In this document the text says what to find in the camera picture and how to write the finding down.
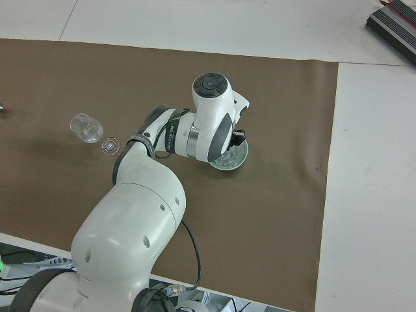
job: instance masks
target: screw hole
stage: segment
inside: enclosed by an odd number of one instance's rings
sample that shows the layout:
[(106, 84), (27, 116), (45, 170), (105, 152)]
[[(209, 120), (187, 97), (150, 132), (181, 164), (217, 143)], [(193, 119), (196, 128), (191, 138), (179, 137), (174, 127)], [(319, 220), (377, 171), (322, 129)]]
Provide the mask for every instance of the screw hole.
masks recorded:
[(85, 262), (90, 262), (90, 259), (91, 259), (91, 249), (89, 248), (89, 249), (87, 249), (86, 250), (86, 253), (85, 253)]
[(150, 248), (150, 241), (146, 236), (143, 236), (143, 244), (146, 246), (146, 248)]

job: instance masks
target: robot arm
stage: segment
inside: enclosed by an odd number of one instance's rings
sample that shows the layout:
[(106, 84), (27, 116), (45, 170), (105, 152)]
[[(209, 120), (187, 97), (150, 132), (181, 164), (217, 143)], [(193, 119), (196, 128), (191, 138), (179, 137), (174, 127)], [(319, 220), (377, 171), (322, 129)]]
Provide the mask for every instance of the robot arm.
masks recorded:
[(16, 295), (11, 312), (142, 311), (132, 307), (148, 287), (153, 265), (186, 206), (180, 181), (152, 159), (155, 152), (214, 161), (239, 135), (233, 131), (235, 124), (249, 106), (224, 76), (215, 73), (199, 76), (192, 94), (196, 114), (156, 108), (118, 157), (114, 187), (73, 239), (71, 256), (78, 273), (34, 276)]

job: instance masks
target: brown paper sheet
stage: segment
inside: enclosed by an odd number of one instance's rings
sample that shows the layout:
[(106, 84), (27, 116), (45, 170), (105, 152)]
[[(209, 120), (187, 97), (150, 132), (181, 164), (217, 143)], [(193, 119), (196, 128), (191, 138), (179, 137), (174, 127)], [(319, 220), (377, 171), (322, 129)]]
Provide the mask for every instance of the brown paper sheet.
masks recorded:
[[(192, 82), (223, 73), (251, 107), (247, 161), (234, 172), (163, 161), (187, 194), (203, 287), (313, 311), (337, 64), (69, 42), (0, 40), (0, 232), (69, 250), (112, 187), (116, 157), (69, 129), (85, 112), (124, 145), (154, 107), (191, 108)], [(154, 274), (193, 283), (180, 227)]]

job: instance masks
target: white tabletop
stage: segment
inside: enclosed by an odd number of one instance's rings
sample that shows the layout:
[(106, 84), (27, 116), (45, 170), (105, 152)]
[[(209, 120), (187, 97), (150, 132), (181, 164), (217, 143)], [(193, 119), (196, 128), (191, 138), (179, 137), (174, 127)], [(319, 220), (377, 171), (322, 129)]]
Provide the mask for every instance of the white tabletop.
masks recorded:
[[(413, 311), (416, 69), (365, 29), (380, 7), (373, 0), (3, 0), (0, 37), (340, 62), (316, 311)], [(8, 235), (0, 241), (68, 256)]]

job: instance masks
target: gray joint cap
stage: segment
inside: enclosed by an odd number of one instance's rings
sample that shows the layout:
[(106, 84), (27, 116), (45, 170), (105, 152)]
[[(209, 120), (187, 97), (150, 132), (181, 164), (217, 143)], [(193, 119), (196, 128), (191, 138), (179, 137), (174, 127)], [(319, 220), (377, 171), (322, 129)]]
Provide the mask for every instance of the gray joint cap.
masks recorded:
[(205, 73), (194, 81), (194, 90), (203, 98), (215, 98), (228, 87), (227, 79), (219, 73)]

